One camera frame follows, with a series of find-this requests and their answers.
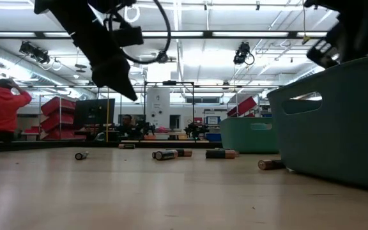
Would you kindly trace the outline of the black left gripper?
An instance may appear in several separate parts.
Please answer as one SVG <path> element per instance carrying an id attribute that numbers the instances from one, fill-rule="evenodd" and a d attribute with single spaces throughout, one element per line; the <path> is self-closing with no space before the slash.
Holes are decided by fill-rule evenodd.
<path id="1" fill-rule="evenodd" d="M 72 39 L 88 58 L 92 80 L 99 88 L 107 86 L 132 101 L 137 100 L 128 77 L 130 65 L 101 23 L 82 21 L 77 24 Z"/>

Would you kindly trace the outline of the dark teal plastic bin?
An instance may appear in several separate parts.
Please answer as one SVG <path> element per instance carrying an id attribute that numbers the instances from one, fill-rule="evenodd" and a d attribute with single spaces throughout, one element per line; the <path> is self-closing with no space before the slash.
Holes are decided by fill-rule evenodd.
<path id="1" fill-rule="evenodd" d="M 268 94 L 284 165 L 368 188 L 368 57 Z"/>

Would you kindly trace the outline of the light teal plastic bin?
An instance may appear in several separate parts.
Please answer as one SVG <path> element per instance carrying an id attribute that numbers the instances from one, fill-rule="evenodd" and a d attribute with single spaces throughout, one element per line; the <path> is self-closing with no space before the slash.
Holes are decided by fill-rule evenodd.
<path id="1" fill-rule="evenodd" d="M 222 146 L 242 154 L 278 153 L 272 118 L 227 118 L 220 122 Z"/>

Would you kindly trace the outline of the black room monitor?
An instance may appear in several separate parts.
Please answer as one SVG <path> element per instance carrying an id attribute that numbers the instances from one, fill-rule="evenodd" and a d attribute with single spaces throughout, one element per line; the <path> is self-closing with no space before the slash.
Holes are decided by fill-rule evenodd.
<path id="1" fill-rule="evenodd" d="M 109 124 L 114 122 L 115 100 L 110 99 Z M 73 125 L 83 127 L 84 125 L 106 124 L 107 99 L 81 100 L 75 103 Z"/>

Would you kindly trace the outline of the yellow pole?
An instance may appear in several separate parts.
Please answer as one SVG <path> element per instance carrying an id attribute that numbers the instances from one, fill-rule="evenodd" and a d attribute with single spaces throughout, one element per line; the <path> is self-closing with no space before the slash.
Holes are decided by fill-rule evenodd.
<path id="1" fill-rule="evenodd" d="M 105 125 L 105 141 L 109 142 L 110 88 L 107 88 L 107 117 Z"/>

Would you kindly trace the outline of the person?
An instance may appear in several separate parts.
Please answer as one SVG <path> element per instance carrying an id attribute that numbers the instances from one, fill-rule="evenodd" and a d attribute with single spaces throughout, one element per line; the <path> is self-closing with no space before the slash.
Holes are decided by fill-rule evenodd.
<path id="1" fill-rule="evenodd" d="M 32 96 L 12 79 L 0 79 L 0 142 L 15 139 L 17 111 L 31 101 Z"/>
<path id="2" fill-rule="evenodd" d="M 129 114 L 123 115 L 122 122 L 115 127 L 118 133 L 119 140 L 134 140 L 139 138 L 138 129 L 132 116 Z"/>

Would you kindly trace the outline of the white pillar cabinet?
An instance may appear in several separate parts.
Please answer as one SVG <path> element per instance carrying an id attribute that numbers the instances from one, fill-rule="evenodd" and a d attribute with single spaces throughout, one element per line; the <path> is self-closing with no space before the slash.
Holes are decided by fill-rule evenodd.
<path id="1" fill-rule="evenodd" d="M 146 95 L 146 121 L 156 127 L 169 128 L 170 89 L 154 87 Z"/>

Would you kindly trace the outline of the black rig crossbar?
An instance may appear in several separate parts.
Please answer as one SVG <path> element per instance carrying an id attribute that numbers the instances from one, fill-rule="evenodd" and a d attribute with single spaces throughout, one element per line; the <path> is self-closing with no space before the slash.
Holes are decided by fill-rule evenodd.
<path id="1" fill-rule="evenodd" d="M 305 35 L 311 38 L 326 36 L 326 31 L 173 31 L 173 39 L 301 39 Z M 0 31 L 0 39 L 70 39 L 62 31 Z"/>

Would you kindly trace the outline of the tilted red bin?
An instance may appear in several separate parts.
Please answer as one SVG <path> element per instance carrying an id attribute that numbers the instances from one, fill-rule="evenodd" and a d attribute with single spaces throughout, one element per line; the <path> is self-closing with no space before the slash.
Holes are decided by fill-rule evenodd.
<path id="1" fill-rule="evenodd" d="M 257 102 L 252 98 L 248 97 L 244 101 L 238 103 L 235 107 L 227 112 L 228 118 L 235 117 L 254 117 L 254 109 L 257 107 Z"/>

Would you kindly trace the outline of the black gantry frame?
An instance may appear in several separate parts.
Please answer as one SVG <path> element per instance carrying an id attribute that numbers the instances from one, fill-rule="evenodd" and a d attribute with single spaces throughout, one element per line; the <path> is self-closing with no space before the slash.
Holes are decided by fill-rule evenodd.
<path id="1" fill-rule="evenodd" d="M 189 81 L 176 81 L 176 80 L 165 80 L 161 82 L 144 82 L 144 110 L 143 115 L 146 121 L 146 95 L 147 91 L 150 88 L 160 87 L 160 88 L 169 88 L 170 89 L 170 123 L 169 128 L 164 127 L 155 127 L 155 133 L 152 134 L 151 132 L 149 135 L 144 137 L 145 140 L 163 140 L 163 141 L 171 141 L 171 140 L 180 140 L 187 139 L 184 137 L 186 135 L 185 131 L 183 130 L 183 122 L 182 122 L 182 114 L 179 114 L 176 109 L 174 109 L 174 105 L 178 105 L 179 102 L 171 102 L 171 99 L 174 98 L 174 91 L 177 90 L 181 93 L 181 98 L 185 100 L 186 93 L 190 92 L 192 94 L 192 99 L 194 99 L 195 93 L 195 84 L 194 82 Z"/>

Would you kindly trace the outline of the black aluminium table frame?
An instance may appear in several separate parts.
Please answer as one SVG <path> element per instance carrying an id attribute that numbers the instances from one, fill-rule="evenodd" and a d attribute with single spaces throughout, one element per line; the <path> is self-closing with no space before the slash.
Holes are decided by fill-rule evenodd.
<path id="1" fill-rule="evenodd" d="M 41 150 L 49 148 L 117 148 L 120 144 L 134 144 L 136 148 L 171 148 L 171 149 L 212 149 L 221 148 L 221 142 L 209 141 L 163 141 L 163 140 L 143 140 L 143 141 L 121 141 L 121 142 L 99 142 L 99 141 L 15 141 L 0 142 L 0 152 L 20 151 L 20 150 Z"/>

